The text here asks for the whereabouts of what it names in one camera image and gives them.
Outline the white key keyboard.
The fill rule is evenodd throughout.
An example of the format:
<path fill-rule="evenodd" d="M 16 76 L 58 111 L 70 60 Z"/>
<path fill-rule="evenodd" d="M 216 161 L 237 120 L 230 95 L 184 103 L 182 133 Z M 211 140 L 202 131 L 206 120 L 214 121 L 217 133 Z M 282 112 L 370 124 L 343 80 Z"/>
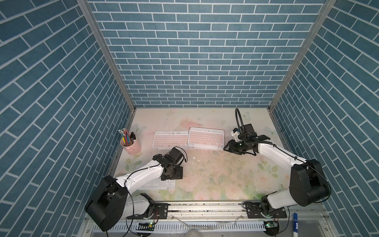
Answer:
<path fill-rule="evenodd" d="M 153 179 L 150 182 L 143 185 L 139 190 L 171 190 L 175 189 L 176 181 L 175 180 L 164 180 L 160 178 Z"/>

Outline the pink keyboard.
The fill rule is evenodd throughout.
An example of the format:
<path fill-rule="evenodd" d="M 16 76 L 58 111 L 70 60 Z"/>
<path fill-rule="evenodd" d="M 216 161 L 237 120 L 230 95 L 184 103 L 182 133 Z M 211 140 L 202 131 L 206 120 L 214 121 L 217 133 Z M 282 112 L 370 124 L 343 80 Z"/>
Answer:
<path fill-rule="evenodd" d="M 188 131 L 156 131 L 153 138 L 152 148 L 167 150 L 173 147 L 188 147 Z"/>
<path fill-rule="evenodd" d="M 189 149 L 200 149 L 200 150 L 216 150 L 222 151 L 222 146 L 209 146 L 209 145 L 199 145 L 199 146 L 188 146 Z"/>
<path fill-rule="evenodd" d="M 223 130 L 191 127 L 189 129 L 188 146 L 225 146 L 225 134 Z"/>

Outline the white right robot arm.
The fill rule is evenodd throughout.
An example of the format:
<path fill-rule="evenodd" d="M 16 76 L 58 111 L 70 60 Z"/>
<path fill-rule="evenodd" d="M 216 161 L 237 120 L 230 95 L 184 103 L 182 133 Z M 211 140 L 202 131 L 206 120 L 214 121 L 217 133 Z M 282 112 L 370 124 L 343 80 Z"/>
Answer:
<path fill-rule="evenodd" d="M 319 161 L 306 160 L 276 145 L 265 135 L 235 136 L 224 147 L 224 151 L 236 155 L 261 154 L 290 172 L 289 188 L 261 198 L 260 210 L 264 216 L 272 216 L 283 207 L 307 206 L 327 200 L 332 188 L 327 181 Z"/>

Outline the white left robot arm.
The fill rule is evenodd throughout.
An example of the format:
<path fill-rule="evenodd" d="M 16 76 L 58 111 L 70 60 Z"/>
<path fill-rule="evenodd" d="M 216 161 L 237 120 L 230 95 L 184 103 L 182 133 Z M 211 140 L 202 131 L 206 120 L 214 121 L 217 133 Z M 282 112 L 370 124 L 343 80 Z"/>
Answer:
<path fill-rule="evenodd" d="M 133 192 L 156 178 L 163 181 L 182 179 L 182 163 L 187 160 L 185 153 L 173 148 L 165 155 L 153 156 L 147 165 L 130 174 L 118 178 L 108 175 L 92 193 L 84 210 L 106 232 L 121 219 L 126 201 L 132 199 Z"/>

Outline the pink pen holder cup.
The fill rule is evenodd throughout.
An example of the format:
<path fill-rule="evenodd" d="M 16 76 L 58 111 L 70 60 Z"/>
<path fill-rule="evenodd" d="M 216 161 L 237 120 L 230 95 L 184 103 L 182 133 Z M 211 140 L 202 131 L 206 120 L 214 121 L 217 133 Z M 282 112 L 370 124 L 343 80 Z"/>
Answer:
<path fill-rule="evenodd" d="M 126 145 L 123 139 L 121 139 L 120 144 L 122 148 L 131 156 L 136 156 L 141 153 L 142 147 L 138 140 L 134 140 L 133 144 Z"/>

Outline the coloured pens bundle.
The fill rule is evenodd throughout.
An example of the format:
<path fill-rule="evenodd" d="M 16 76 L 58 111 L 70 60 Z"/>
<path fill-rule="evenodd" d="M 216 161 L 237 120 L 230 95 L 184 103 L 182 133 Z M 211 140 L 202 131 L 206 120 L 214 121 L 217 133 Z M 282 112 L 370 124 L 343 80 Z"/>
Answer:
<path fill-rule="evenodd" d="M 136 141 L 135 133 L 129 133 L 129 131 L 126 128 L 119 129 L 118 132 L 121 134 L 125 146 L 130 146 L 134 144 L 134 142 Z"/>

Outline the blue white marker pen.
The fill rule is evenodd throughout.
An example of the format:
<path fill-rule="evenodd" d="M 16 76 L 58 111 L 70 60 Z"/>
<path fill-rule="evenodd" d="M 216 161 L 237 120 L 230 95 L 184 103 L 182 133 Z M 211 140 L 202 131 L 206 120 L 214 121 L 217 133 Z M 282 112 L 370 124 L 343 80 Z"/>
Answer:
<path fill-rule="evenodd" d="M 299 229 L 299 223 L 298 223 L 298 214 L 293 214 L 293 237 L 298 237 L 298 229 Z"/>

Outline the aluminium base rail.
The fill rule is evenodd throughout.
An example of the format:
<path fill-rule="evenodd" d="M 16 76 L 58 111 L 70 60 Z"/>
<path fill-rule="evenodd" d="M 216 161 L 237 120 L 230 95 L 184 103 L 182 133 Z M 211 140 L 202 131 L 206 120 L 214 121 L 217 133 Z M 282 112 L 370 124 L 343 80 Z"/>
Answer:
<path fill-rule="evenodd" d="M 151 219 L 121 217 L 103 232 L 85 218 L 80 237 L 292 237 L 293 214 L 298 214 L 298 237 L 336 237 L 337 231 L 321 204 L 283 207 L 265 217 L 257 201 L 156 202 Z"/>

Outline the aluminium corner post right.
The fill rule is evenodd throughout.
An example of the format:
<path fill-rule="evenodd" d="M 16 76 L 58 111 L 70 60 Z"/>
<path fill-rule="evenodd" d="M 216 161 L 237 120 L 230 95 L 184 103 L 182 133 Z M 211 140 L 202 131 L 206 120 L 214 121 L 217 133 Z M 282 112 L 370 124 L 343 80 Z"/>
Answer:
<path fill-rule="evenodd" d="M 312 24 L 306 38 L 304 39 L 299 52 L 296 54 L 292 64 L 290 65 L 288 72 L 286 76 L 284 77 L 281 85 L 278 88 L 277 93 L 273 97 L 273 100 L 270 102 L 268 106 L 268 111 L 273 112 L 276 105 L 278 104 L 282 94 L 284 93 L 285 89 L 291 82 L 293 76 L 295 75 L 296 70 L 299 68 L 300 63 L 304 59 L 306 53 L 310 49 L 315 37 L 317 36 L 317 33 L 321 29 L 324 21 L 326 20 L 327 16 L 331 12 L 333 6 L 335 5 L 336 0 L 326 0 L 323 4 L 323 6 L 320 9 L 319 14 L 317 15 L 315 22 Z"/>

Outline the aluminium corner post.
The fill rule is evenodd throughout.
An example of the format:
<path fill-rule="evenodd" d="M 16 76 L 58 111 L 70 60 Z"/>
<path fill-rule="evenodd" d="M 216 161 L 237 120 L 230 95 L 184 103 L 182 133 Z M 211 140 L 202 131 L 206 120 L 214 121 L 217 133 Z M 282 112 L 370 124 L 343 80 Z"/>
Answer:
<path fill-rule="evenodd" d="M 281 85 L 278 88 L 277 93 L 273 97 L 273 100 L 270 102 L 268 106 L 268 111 L 273 112 L 276 105 L 278 104 L 282 94 L 284 93 L 285 89 L 291 82 L 293 76 L 295 75 L 296 70 L 299 68 L 300 63 L 304 59 L 306 53 L 310 49 L 315 37 L 317 36 L 317 33 L 321 29 L 324 21 L 326 20 L 327 16 L 331 12 L 333 6 L 335 5 L 336 0 L 326 0 L 323 4 L 323 6 L 320 9 L 319 14 L 317 15 L 315 22 L 312 24 L 306 38 L 304 39 L 299 52 L 296 54 L 292 64 L 290 65 L 288 72 L 286 76 L 284 77 Z"/>
<path fill-rule="evenodd" d="M 130 107 L 131 111 L 134 113 L 136 108 L 135 108 L 135 105 L 127 91 L 127 88 L 125 86 L 125 83 L 121 77 L 121 74 L 116 66 L 116 63 L 112 57 L 112 54 L 108 48 L 108 45 L 104 39 L 104 36 L 100 30 L 100 27 L 94 17 L 94 14 L 91 10 L 91 7 L 88 3 L 88 1 L 85 1 L 85 0 L 77 0 L 78 2 L 78 5 L 94 35 L 94 38 L 96 39 L 96 42 L 98 43 L 105 59 L 106 59 L 106 62 L 115 78 L 115 81 L 116 83 L 118 84 L 128 106 Z"/>

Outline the aluminium corner post left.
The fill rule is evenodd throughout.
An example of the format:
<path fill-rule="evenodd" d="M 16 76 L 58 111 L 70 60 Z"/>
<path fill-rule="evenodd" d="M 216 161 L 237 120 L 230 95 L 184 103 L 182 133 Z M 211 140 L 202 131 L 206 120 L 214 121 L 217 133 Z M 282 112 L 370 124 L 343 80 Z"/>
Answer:
<path fill-rule="evenodd" d="M 116 66 L 116 63 L 112 57 L 112 54 L 108 48 L 108 45 L 104 39 L 104 36 L 100 30 L 100 27 L 94 17 L 94 14 L 91 10 L 91 7 L 88 3 L 88 1 L 85 1 L 85 0 L 77 0 L 78 2 L 78 5 L 94 35 L 94 38 L 96 39 L 96 42 L 98 43 L 105 59 L 106 59 L 106 62 L 115 78 L 115 81 L 116 83 L 118 84 L 128 106 L 130 107 L 131 111 L 134 113 L 136 108 L 135 108 L 135 105 L 127 91 L 127 88 L 125 86 L 125 83 L 121 77 L 121 74 Z"/>

